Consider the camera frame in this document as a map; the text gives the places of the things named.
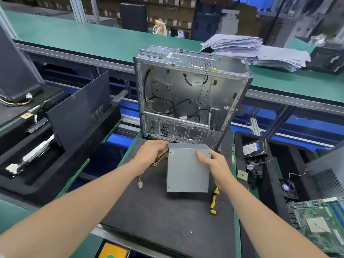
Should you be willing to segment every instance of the black pole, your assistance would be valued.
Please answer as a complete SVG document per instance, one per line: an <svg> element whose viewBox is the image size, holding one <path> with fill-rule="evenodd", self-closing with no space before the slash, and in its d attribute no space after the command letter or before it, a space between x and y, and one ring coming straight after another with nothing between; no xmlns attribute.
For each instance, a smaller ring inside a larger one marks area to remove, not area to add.
<svg viewBox="0 0 344 258"><path fill-rule="evenodd" d="M267 40L268 40L268 38L269 38L271 32L273 31L273 27L275 26L275 23L276 23L276 21L277 21L277 19L278 19L279 14L281 13L281 10L282 10L283 5L284 5L285 2L286 2L286 0L283 0L282 3L281 3L281 6L278 8L278 11L277 11L277 13L276 13L276 16L275 16L275 18L273 19L273 22L272 22L272 24L271 24L271 26L270 26L270 29L269 29L269 31L268 31L268 34L266 35L265 40L264 40L264 42L263 42L264 44L266 44L266 42L267 42Z"/></svg>

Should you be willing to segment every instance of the forearm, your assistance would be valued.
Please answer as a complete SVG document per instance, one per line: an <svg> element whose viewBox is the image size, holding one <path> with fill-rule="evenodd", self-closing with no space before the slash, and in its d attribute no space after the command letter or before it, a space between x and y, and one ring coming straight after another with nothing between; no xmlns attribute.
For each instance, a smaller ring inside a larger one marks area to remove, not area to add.
<svg viewBox="0 0 344 258"><path fill-rule="evenodd" d="M17 258L25 250L26 257L71 256L140 168L131 161L44 206L0 236L0 254Z"/></svg>
<svg viewBox="0 0 344 258"><path fill-rule="evenodd" d="M260 258L327 257L234 177L228 179L225 191Z"/></svg>

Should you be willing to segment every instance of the person's right hand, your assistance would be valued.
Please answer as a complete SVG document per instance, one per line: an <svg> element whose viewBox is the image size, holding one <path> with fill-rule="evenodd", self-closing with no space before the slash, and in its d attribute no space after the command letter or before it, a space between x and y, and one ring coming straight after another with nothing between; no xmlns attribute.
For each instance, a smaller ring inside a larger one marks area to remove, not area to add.
<svg viewBox="0 0 344 258"><path fill-rule="evenodd" d="M225 157L213 150L211 151L212 158L204 156L200 151L196 152L196 156L201 162L210 166L210 172L213 174L218 189L226 191L226 186L229 184L230 179L234 177Z"/></svg>

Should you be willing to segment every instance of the screwdriver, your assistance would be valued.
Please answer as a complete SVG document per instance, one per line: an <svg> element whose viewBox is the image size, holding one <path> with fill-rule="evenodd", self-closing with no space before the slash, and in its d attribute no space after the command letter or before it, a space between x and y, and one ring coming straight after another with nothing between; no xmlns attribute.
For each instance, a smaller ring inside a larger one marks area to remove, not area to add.
<svg viewBox="0 0 344 258"><path fill-rule="evenodd" d="M218 197L220 195L220 192L218 190L218 188L216 188L213 192L213 202L212 204L210 205L210 212L213 214L213 215L216 215L217 214L217 203L218 203Z"/></svg>

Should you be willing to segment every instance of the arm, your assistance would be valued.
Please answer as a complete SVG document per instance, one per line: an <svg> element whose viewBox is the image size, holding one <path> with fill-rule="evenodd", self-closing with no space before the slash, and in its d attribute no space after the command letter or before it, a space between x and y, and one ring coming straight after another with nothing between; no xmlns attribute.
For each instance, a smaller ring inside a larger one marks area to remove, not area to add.
<svg viewBox="0 0 344 258"><path fill-rule="evenodd" d="M232 176L224 156L215 151L213 159L200 152L196 155L210 165L217 187L229 197L260 258L328 257L242 186Z"/></svg>
<svg viewBox="0 0 344 258"><path fill-rule="evenodd" d="M70 257L105 217L129 183L167 146L149 140L127 164L60 197L0 236L6 258Z"/></svg>

